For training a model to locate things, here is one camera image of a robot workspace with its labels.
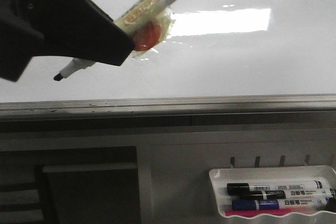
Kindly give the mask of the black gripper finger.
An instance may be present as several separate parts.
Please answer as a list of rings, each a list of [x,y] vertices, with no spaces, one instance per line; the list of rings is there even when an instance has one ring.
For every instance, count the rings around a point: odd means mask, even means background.
[[[35,56],[120,66],[131,38],[91,0],[1,0],[1,78],[16,82]]]

